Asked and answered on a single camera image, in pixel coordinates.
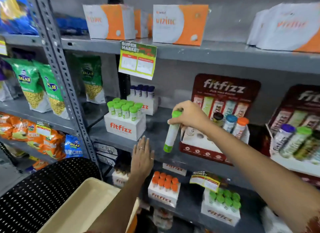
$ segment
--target orange snack bag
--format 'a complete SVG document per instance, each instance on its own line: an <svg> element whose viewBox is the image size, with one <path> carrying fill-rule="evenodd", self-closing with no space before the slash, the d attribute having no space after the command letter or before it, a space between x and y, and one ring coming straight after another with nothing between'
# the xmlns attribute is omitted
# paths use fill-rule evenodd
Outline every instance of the orange snack bag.
<svg viewBox="0 0 320 233"><path fill-rule="evenodd" d="M10 122L10 115L0 112L0 136L5 139L11 139L13 129L14 127Z"/></svg>
<svg viewBox="0 0 320 233"><path fill-rule="evenodd" d="M61 160L66 155L62 151L62 143L64 143L66 137L61 135L56 130L51 130L50 137L43 137L43 148L42 153L48 154L50 157Z"/></svg>
<svg viewBox="0 0 320 233"><path fill-rule="evenodd" d="M48 162L38 160L36 163L34 163L32 166L34 167L35 170L41 170L42 168L46 167L49 165Z"/></svg>
<svg viewBox="0 0 320 233"><path fill-rule="evenodd" d="M39 152L42 151L43 144L43 136L41 134L36 133L36 124L34 122L28 122L28 141L27 144L38 150Z"/></svg>
<svg viewBox="0 0 320 233"><path fill-rule="evenodd" d="M28 120L15 116L10 116L10 121L13 126L12 140L28 141Z"/></svg>

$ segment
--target hand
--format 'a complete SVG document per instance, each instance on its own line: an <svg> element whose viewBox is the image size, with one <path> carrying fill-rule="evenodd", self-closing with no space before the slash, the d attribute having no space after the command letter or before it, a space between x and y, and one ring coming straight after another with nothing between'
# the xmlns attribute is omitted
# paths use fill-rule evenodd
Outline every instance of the hand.
<svg viewBox="0 0 320 233"><path fill-rule="evenodd" d="M155 152L150 153L149 139L145 140L143 136L138 145L134 146L131 160L131 176L138 176L143 181L150 174L155 159Z"/></svg>
<svg viewBox="0 0 320 233"><path fill-rule="evenodd" d="M173 110L182 110L182 115L168 120L168 124L181 123L182 126L193 127L199 131L210 122L208 116L201 110L201 107L192 102L184 101L174 107Z"/></svg>

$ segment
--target person's left hand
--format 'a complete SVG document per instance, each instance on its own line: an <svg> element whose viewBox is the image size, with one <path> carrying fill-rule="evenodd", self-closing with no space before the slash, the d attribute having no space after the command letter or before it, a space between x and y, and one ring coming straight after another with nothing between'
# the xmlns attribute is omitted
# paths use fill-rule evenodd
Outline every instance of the person's left hand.
<svg viewBox="0 0 320 233"><path fill-rule="evenodd" d="M135 145L132 152L131 176L142 177L143 180L150 174L153 168L155 152L150 153L149 139L143 136Z"/></svg>

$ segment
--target yellow tray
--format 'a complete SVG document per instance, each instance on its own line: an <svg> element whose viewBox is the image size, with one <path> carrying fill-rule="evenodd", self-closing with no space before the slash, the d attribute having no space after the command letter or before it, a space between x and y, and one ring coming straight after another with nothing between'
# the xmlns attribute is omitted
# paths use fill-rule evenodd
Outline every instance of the yellow tray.
<svg viewBox="0 0 320 233"><path fill-rule="evenodd" d="M42 226L38 233L83 233L111 203L120 189L96 178L86 179ZM130 226L139 207L134 203Z"/></svg>

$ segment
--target orange-capped tube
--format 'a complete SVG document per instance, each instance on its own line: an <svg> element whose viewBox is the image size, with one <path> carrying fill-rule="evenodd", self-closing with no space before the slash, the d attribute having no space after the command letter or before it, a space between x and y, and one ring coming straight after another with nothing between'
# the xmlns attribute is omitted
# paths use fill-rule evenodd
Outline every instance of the orange-capped tube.
<svg viewBox="0 0 320 233"><path fill-rule="evenodd" d="M153 187L156 187L158 185L158 181L159 181L158 177L153 177L152 179Z"/></svg>
<svg viewBox="0 0 320 233"><path fill-rule="evenodd" d="M165 191L168 192L171 188L171 181L166 181L164 183Z"/></svg>
<svg viewBox="0 0 320 233"><path fill-rule="evenodd" d="M172 176L171 176L171 175L167 175L165 179L166 179L167 181L171 182Z"/></svg>
<svg viewBox="0 0 320 233"><path fill-rule="evenodd" d="M165 179L166 179L166 176L167 176L167 174L165 174L164 172L162 172L162 173L160 174L160 179L165 180Z"/></svg>
<svg viewBox="0 0 320 233"><path fill-rule="evenodd" d="M172 184L178 184L179 183L179 180L178 180L178 178L176 178L176 177L174 177L174 178L172 178Z"/></svg>
<svg viewBox="0 0 320 233"><path fill-rule="evenodd" d="M172 184L171 185L171 189L174 193L177 193L178 192L178 185L177 184Z"/></svg>
<svg viewBox="0 0 320 233"><path fill-rule="evenodd" d="M154 175L153 175L153 177L158 177L158 178L159 178L159 176L160 176L160 172L158 172L158 171L155 171L155 172L154 172Z"/></svg>
<svg viewBox="0 0 320 233"><path fill-rule="evenodd" d="M160 189L162 189L163 186L165 185L165 181L163 179L159 179L158 180L158 185L159 185Z"/></svg>

